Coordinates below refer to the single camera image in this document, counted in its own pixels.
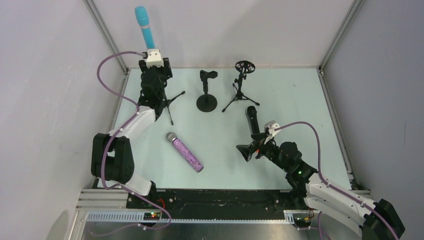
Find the black microphone orange end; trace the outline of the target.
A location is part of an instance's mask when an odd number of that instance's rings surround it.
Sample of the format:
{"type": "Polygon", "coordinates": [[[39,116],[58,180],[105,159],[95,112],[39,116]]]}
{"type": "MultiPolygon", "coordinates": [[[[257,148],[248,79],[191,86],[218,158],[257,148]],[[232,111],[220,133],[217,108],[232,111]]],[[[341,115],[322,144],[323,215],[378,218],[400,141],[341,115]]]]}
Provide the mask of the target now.
{"type": "Polygon", "coordinates": [[[251,134],[252,135],[259,134],[260,128],[259,128],[256,108],[253,105],[248,106],[246,110],[246,115],[247,115],[251,134]]]}

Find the small black tripod stand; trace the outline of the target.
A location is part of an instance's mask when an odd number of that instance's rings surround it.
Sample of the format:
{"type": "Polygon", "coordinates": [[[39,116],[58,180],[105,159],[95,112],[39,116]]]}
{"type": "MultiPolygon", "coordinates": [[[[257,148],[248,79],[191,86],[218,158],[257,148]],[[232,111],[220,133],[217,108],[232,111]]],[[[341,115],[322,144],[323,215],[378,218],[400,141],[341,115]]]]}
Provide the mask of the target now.
{"type": "Polygon", "coordinates": [[[171,110],[170,110],[170,105],[171,105],[171,103],[172,102],[174,102],[178,97],[180,97],[180,96],[182,96],[182,95],[184,95],[185,93],[186,93],[186,91],[185,90],[183,90],[180,94],[178,94],[177,96],[175,96],[175,97],[173,97],[173,98],[171,98],[171,99],[168,99],[168,97],[167,97],[167,95],[166,95],[166,87],[168,86],[168,82],[167,81],[164,81],[163,82],[163,87],[162,87],[162,93],[161,93],[161,95],[162,95],[162,98],[163,98],[163,100],[164,100],[164,102],[165,102],[165,107],[166,107],[166,109],[167,109],[167,112],[168,112],[168,114],[169,114],[169,118],[170,118],[170,123],[171,123],[171,125],[173,126],[174,125],[174,121],[173,121],[173,118],[172,118],[172,114],[171,114],[171,110]]]}

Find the black round base mic stand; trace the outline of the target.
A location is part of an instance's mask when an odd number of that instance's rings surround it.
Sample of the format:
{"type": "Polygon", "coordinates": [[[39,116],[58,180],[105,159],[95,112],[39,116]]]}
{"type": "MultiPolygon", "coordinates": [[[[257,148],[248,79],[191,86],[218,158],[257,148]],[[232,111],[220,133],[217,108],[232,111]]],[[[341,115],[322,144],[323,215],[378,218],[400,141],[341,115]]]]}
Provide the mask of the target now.
{"type": "Polygon", "coordinates": [[[215,98],[215,96],[209,94],[209,85],[208,80],[209,79],[215,79],[218,76],[218,73],[216,71],[205,71],[200,70],[199,77],[202,82],[203,87],[203,95],[201,95],[197,101],[196,106],[197,108],[205,113],[212,112],[216,109],[218,105],[218,101],[215,98]]]}

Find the blue microphone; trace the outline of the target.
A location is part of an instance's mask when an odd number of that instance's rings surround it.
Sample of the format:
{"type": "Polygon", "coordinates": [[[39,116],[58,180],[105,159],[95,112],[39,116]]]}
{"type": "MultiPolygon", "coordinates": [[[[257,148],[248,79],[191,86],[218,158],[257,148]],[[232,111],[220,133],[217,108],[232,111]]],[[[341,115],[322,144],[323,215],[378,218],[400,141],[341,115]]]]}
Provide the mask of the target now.
{"type": "Polygon", "coordinates": [[[147,9],[144,6],[137,6],[134,9],[136,21],[141,29],[145,45],[148,49],[155,49],[156,45],[150,28],[150,19],[147,9]]]}

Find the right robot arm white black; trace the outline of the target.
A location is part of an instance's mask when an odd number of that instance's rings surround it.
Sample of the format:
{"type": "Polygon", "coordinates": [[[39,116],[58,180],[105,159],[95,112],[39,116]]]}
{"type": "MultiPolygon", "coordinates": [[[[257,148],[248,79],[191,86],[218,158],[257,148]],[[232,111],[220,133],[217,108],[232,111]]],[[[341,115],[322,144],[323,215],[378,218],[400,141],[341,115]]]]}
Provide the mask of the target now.
{"type": "Polygon", "coordinates": [[[255,139],[236,148],[247,162],[261,157],[270,160],[286,172],[294,202],[323,212],[363,240],[398,240],[406,230],[390,202],[376,202],[320,177],[317,169],[302,160],[295,142],[276,145],[273,139],[255,139]]]}

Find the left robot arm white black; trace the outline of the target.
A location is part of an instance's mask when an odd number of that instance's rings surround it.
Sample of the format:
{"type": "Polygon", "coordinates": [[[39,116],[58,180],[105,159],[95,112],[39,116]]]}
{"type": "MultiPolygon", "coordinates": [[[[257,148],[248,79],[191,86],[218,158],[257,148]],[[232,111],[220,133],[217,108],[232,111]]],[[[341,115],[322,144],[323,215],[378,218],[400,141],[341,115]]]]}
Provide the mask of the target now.
{"type": "Polygon", "coordinates": [[[173,74],[167,57],[159,66],[152,60],[140,60],[139,67],[141,91],[136,112],[121,127],[94,136],[90,171],[93,176],[121,185],[132,194],[147,196],[154,183],[135,170],[131,142],[156,122],[171,104],[165,88],[173,74]]]}

